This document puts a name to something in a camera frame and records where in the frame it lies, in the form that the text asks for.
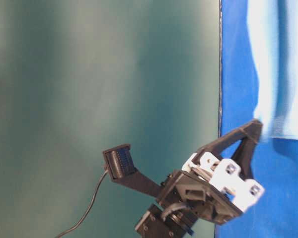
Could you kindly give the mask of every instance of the screw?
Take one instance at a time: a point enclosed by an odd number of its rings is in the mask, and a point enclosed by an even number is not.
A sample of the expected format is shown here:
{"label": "screw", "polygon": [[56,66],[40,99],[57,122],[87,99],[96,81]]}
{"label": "screw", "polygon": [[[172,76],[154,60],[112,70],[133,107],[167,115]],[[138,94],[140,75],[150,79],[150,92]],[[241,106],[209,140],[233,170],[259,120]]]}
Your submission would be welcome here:
{"label": "screw", "polygon": [[236,167],[232,164],[229,164],[226,168],[226,172],[230,175],[236,170]]}
{"label": "screw", "polygon": [[256,194],[258,194],[258,192],[260,191],[260,188],[256,185],[254,185],[253,187],[251,187],[250,189],[250,193],[253,195],[253,196],[256,196]]}

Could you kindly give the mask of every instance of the white cloth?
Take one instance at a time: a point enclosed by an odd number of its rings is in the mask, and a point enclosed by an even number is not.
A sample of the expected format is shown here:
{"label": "white cloth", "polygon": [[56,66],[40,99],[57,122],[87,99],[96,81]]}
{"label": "white cloth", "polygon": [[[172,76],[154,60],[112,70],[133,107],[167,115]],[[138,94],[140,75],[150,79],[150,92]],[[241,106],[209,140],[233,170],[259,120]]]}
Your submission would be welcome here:
{"label": "white cloth", "polygon": [[262,139],[298,139],[298,0],[249,0],[247,25]]}

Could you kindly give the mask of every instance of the wire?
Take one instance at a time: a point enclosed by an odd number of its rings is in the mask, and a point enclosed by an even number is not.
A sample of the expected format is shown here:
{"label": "wire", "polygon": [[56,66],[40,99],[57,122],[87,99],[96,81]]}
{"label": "wire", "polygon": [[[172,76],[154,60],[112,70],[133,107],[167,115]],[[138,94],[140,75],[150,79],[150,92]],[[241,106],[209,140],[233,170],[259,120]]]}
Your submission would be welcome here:
{"label": "wire", "polygon": [[99,181],[98,181],[98,183],[96,185],[95,192],[94,192],[94,195],[93,195],[93,197],[91,199],[91,202],[90,202],[87,210],[85,211],[84,215],[82,216],[82,218],[76,223],[76,225],[74,225],[73,227],[69,228],[68,230],[66,230],[66,231],[58,234],[55,238],[60,238],[60,237],[62,237],[64,235],[66,235],[67,233],[75,230],[84,221],[85,217],[88,215],[88,213],[90,212],[90,210],[91,210],[91,208],[92,208],[92,206],[93,206],[93,204],[95,202],[95,198],[96,198],[96,194],[98,192],[99,186],[100,186],[101,182],[103,181],[103,179],[105,178],[105,176],[106,176],[107,173],[108,173],[108,170],[106,170],[103,173],[103,175],[100,177],[100,179],[99,179]]}

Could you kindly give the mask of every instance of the blue cloth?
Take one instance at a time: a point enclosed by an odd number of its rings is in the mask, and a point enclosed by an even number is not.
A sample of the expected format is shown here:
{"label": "blue cloth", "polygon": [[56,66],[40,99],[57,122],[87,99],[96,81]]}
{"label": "blue cloth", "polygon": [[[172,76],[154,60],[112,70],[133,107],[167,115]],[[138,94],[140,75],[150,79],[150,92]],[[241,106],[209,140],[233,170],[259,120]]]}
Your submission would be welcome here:
{"label": "blue cloth", "polygon": [[[247,32],[247,1],[222,0],[225,134],[253,118],[258,79]],[[230,157],[234,147],[222,154]],[[256,147],[252,169],[266,189],[243,216],[218,227],[219,238],[298,237],[298,141],[269,139]]]}

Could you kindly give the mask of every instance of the green backdrop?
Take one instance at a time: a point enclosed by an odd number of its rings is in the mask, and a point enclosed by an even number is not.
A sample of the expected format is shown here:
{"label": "green backdrop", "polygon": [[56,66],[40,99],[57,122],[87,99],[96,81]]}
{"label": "green backdrop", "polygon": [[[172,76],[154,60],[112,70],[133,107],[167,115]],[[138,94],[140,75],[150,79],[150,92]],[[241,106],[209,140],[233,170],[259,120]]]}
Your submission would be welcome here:
{"label": "green backdrop", "polygon": [[[0,0],[0,238],[76,223],[113,146],[160,183],[217,137],[218,97],[216,0]],[[66,237],[137,238],[151,203],[108,177]]]}

